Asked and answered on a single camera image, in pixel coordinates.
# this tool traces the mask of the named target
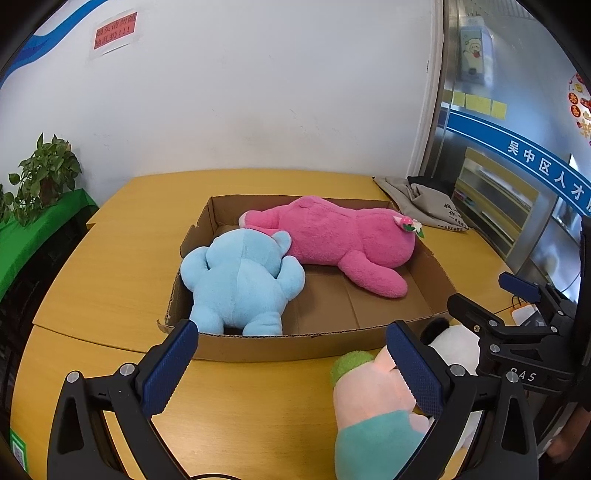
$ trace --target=screw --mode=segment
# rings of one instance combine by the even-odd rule
[[[508,371],[506,377],[511,383],[517,383],[519,381],[519,376],[514,371]]]
[[[449,370],[451,370],[452,375],[454,375],[455,377],[463,377],[464,375],[466,375],[466,369],[458,364],[453,364],[449,368]]]
[[[131,375],[135,370],[135,365],[133,364],[125,364],[122,365],[121,368],[119,369],[119,373],[121,375],[123,375],[124,377],[127,377],[127,375]]]
[[[68,383],[74,383],[79,378],[80,378],[80,374],[78,372],[70,372],[70,373],[68,373],[66,380],[68,380]]]

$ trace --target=yellow table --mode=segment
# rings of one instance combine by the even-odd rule
[[[110,374],[163,340],[156,320],[168,305],[178,247],[207,199],[232,193],[385,198],[369,177],[306,171],[198,171],[130,181],[89,222],[90,232],[51,286],[27,343],[11,427],[27,444],[35,480],[46,478],[49,432],[66,374]],[[460,292],[493,312],[511,305],[511,295],[497,284],[507,268],[478,234],[425,230],[425,243]],[[333,361],[191,361],[154,423],[191,475],[333,480]],[[109,419],[124,464],[133,478],[142,478]],[[456,455],[445,478],[461,459]]]
[[[370,177],[288,170],[210,170],[138,177],[89,221],[92,226],[49,289],[35,325],[100,345],[146,352],[160,343],[178,248],[209,197],[315,194],[386,199]],[[425,228],[459,292],[496,312],[511,305],[498,275],[507,270],[474,231]]]

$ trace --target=blue banner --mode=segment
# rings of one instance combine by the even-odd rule
[[[591,215],[591,183],[556,155],[499,125],[455,110],[447,130],[505,157],[532,174],[581,215]]]

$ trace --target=gray cloth bag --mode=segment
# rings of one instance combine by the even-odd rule
[[[374,182],[398,205],[400,212],[423,225],[465,232],[468,226],[452,200],[439,190],[399,177],[374,177]]]

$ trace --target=red sign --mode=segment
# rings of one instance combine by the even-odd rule
[[[132,34],[135,30],[135,21],[137,17],[138,13],[134,12],[125,17],[118,18],[104,27],[100,27],[96,31],[95,50],[103,45],[107,45],[107,43],[110,43],[113,40]]]

